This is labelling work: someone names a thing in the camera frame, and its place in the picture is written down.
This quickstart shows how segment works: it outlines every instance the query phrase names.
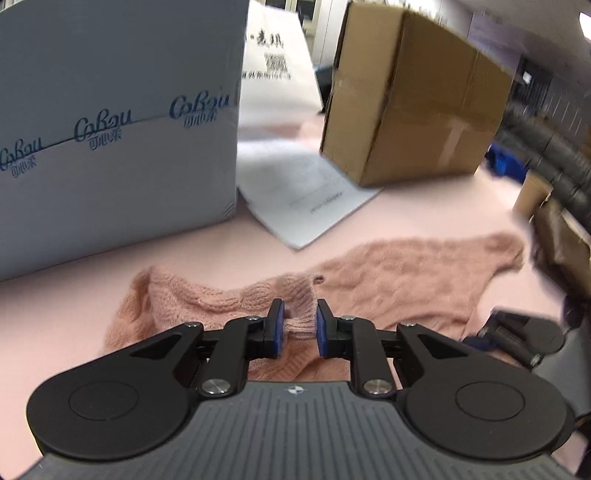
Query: black round disc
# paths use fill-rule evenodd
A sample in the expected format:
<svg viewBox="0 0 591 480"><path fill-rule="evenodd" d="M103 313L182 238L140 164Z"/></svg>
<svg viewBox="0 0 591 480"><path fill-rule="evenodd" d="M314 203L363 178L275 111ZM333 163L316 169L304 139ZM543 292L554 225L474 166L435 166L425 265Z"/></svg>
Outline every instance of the black round disc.
<svg viewBox="0 0 591 480"><path fill-rule="evenodd" d="M43 453L109 461L131 458L164 443L184 423L189 398L171 374L149 359L124 369L92 364L41 384L27 405L27 420Z"/></svg>
<svg viewBox="0 0 591 480"><path fill-rule="evenodd" d="M544 354L556 353L564 345L560 325L552 320L531 319L524 327L526 342L532 351Z"/></svg>
<svg viewBox="0 0 591 480"><path fill-rule="evenodd" d="M410 388L405 410L437 446L469 458L513 460L548 449L567 406L548 382L490 358L451 358Z"/></svg>

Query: packing tape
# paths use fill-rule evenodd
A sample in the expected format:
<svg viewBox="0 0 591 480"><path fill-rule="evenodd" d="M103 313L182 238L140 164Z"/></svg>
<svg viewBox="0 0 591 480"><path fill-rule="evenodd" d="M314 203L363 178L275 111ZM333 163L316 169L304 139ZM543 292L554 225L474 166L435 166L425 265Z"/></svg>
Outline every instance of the packing tape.
<svg viewBox="0 0 591 480"><path fill-rule="evenodd" d="M462 137L464 130L468 128L468 123L459 118L450 118L448 126L452 130L449 132L449 136L447 137L447 140L441 149L441 155L439 156L439 160L437 160L437 164L435 165L436 171L443 171L448 168L453 154L456 151L456 147L460 142L460 138Z"/></svg>

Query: qr code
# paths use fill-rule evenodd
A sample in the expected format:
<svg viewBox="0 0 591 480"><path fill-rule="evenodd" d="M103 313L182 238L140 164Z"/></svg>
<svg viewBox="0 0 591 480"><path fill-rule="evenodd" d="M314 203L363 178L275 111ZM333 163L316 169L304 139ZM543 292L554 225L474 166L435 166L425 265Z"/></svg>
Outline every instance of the qr code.
<svg viewBox="0 0 591 480"><path fill-rule="evenodd" d="M265 53L265 61L267 62L268 72L288 73L287 64L285 63L285 55L277 53Z"/></svg>

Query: gray ribbed plate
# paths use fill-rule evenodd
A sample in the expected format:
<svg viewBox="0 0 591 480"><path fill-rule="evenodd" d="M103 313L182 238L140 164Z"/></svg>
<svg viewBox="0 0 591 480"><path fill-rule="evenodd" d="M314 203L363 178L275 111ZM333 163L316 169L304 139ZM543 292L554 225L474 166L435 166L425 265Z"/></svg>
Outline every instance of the gray ribbed plate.
<svg viewBox="0 0 591 480"><path fill-rule="evenodd" d="M468 462L417 438L396 408L346 382L248 382L208 401L156 450L117 463L47 455L23 480L562 480L549 456L512 465Z"/></svg>

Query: pink tablecloth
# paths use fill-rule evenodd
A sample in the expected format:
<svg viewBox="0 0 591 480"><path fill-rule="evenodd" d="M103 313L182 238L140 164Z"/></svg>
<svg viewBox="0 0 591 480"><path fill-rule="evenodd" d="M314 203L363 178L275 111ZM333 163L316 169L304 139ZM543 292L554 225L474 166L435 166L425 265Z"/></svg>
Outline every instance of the pink tablecloth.
<svg viewBox="0 0 591 480"><path fill-rule="evenodd" d="M318 148L322 119L280 133ZM479 170L474 177L405 184L376 199L302 251L275 239L239 202L230 221L144 242L0 283L0 475L13 478L39 457L25 418L28 396L46 378L93 359L131 278L154 264L191 281L239 287L301 271L363 242L410 236L462 238L530 231L513 217L519 186ZM493 280L479 304L559 317L562 294L526 265ZM576 462L580 448L572 448Z"/></svg>

